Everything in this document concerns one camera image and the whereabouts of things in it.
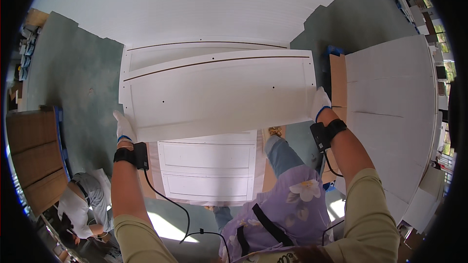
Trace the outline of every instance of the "forearm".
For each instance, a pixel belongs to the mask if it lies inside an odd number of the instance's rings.
[[[130,142],[121,142],[119,146],[133,150]],[[127,161],[114,163],[111,188],[112,212],[114,218],[121,214],[129,214],[151,224],[137,171],[137,168]]]
[[[104,232],[104,226],[100,224],[90,225],[89,229],[93,232],[93,235],[100,235]]]
[[[318,116],[317,121],[327,126],[331,121],[338,119],[332,109],[325,108]],[[346,129],[339,132],[331,141],[331,149],[336,163],[340,169],[346,188],[354,176],[365,168],[374,169],[371,158],[354,134]]]

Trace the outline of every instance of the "black wrist device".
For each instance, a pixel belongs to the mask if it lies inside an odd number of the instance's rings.
[[[320,123],[313,123],[310,126],[310,131],[313,136],[313,140],[317,144],[319,152],[324,152],[326,149],[331,147],[331,140],[343,130],[346,130],[346,124],[340,120],[335,119],[331,121],[327,127]]]
[[[133,150],[128,150],[126,148],[120,148],[114,154],[114,162],[116,161],[128,161],[132,165],[136,165],[137,158]]]
[[[136,166],[137,169],[149,170],[146,143],[135,143],[133,145],[133,150],[126,148],[118,149],[114,154],[114,162],[116,161],[128,161],[132,165]]]
[[[325,127],[330,142],[335,137],[335,135],[338,134],[338,132],[344,131],[346,128],[346,124],[341,119],[335,119],[331,121],[328,126]]]

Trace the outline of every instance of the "black cable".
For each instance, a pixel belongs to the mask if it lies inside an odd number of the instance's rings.
[[[329,228],[327,228],[326,230],[323,231],[323,233],[322,233],[322,247],[323,247],[323,245],[325,244],[325,233],[326,233],[329,229],[336,227],[337,225],[339,225],[339,224],[342,223],[343,221],[344,221],[344,219],[343,219],[342,221],[340,221],[340,222],[338,222],[338,223],[336,223],[336,224],[330,226]]]
[[[224,237],[219,234],[219,233],[212,233],[212,232],[205,232],[203,231],[203,229],[201,228],[200,231],[198,233],[191,233],[189,234],[189,229],[190,229],[190,215],[189,215],[189,212],[187,211],[187,209],[183,208],[182,206],[180,206],[179,204],[177,204],[176,202],[170,200],[169,198],[167,198],[166,196],[162,195],[161,193],[159,193],[158,191],[156,191],[155,188],[153,188],[153,186],[151,185],[151,183],[149,183],[149,179],[148,179],[148,174],[146,173],[146,170],[144,169],[143,170],[145,172],[145,178],[146,178],[146,181],[148,182],[148,185],[150,186],[151,190],[153,190],[154,192],[156,192],[156,194],[158,194],[159,196],[163,197],[164,199],[166,199],[167,201],[169,202],[172,202],[173,204],[177,205],[178,207],[182,208],[184,211],[185,211],[185,214],[187,214],[187,231],[185,232],[185,236],[184,238],[182,239],[182,241],[179,242],[179,244],[182,244],[184,242],[184,240],[191,236],[191,235],[195,235],[195,234],[214,234],[214,235],[218,235],[220,236],[221,238],[223,238],[223,242],[224,242],[224,245],[226,246],[226,251],[227,251],[227,259],[229,260],[229,263],[231,263],[231,257],[229,256],[229,248],[227,247],[227,243],[226,243],[226,240],[224,239]]]
[[[154,192],[156,192],[156,194],[158,194],[159,196],[163,197],[163,198],[166,199],[167,201],[172,202],[174,205],[177,205],[178,207],[182,208],[182,209],[185,211],[185,213],[187,214],[187,231],[185,232],[185,237],[182,239],[182,241],[179,242],[179,244],[182,243],[182,242],[185,240],[185,238],[189,236],[189,234],[188,234],[188,233],[189,233],[189,228],[190,228],[190,215],[189,215],[189,212],[188,212],[185,208],[183,208],[182,206],[180,206],[179,204],[177,204],[176,202],[170,200],[170,199],[167,198],[166,196],[164,196],[164,195],[162,195],[161,193],[159,193],[158,191],[156,191],[156,189],[153,188],[153,186],[151,185],[151,183],[149,183],[148,174],[146,174],[146,170],[144,170],[144,171],[145,171],[145,178],[146,178],[146,181],[148,182],[148,185],[151,187],[151,189],[152,189]]]
[[[191,233],[189,234],[188,236],[191,236],[191,235],[196,235],[196,234],[214,234],[214,235],[218,235],[220,236],[222,239],[223,239],[223,242],[224,242],[224,245],[226,246],[226,251],[227,251],[227,260],[229,260],[229,263],[231,263],[231,256],[229,255],[229,248],[227,247],[227,243],[226,243],[226,240],[225,238],[223,237],[223,235],[219,234],[219,233],[213,233],[213,232],[206,232],[204,231],[202,228],[200,229],[200,231],[198,233]]]
[[[323,154],[325,155],[325,160],[327,161],[328,168],[330,169],[330,171],[331,171],[333,174],[335,174],[336,176],[338,176],[338,177],[343,177],[343,175],[340,175],[340,174],[338,174],[338,173],[335,173],[335,171],[333,171],[333,169],[331,168],[330,162],[328,161],[327,151],[326,151],[326,150],[323,151]]]

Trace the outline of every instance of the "dark hair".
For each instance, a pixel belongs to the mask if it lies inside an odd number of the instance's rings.
[[[61,229],[58,232],[58,237],[62,241],[62,244],[70,249],[75,249],[76,244],[75,244],[75,239],[73,238],[73,235],[69,233],[67,230],[72,231],[73,230],[73,225],[71,220],[68,218],[68,216],[63,213],[62,214],[62,222],[61,222]]]
[[[333,263],[328,253],[315,245],[308,247],[296,247],[292,249],[298,260],[293,263]]]

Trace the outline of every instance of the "concrete floor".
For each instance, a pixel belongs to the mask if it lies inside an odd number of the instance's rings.
[[[27,79],[27,110],[63,108],[71,174],[103,168],[112,174],[120,110],[118,81],[124,45],[99,38],[52,12],[38,37]]]
[[[396,8],[393,0],[335,0],[320,6],[304,24],[305,31],[291,42],[291,49],[312,50],[317,86],[330,93],[330,72],[323,53],[334,45],[352,53],[396,38],[417,34]],[[76,173],[103,167],[112,173],[117,122],[113,110],[118,104],[118,77],[123,45],[102,39],[78,27],[74,21],[51,13],[32,59],[29,72],[27,109],[41,104],[64,109],[63,132],[70,171]],[[310,122],[288,125],[286,139],[303,161],[315,167],[321,162],[310,135]],[[336,191],[327,202],[341,199]],[[185,232],[186,216],[167,201],[146,199],[148,211]],[[190,231],[216,231],[214,215],[197,206],[184,205],[190,213]],[[217,257],[219,238],[196,235],[200,243],[163,239],[179,262],[208,262]]]

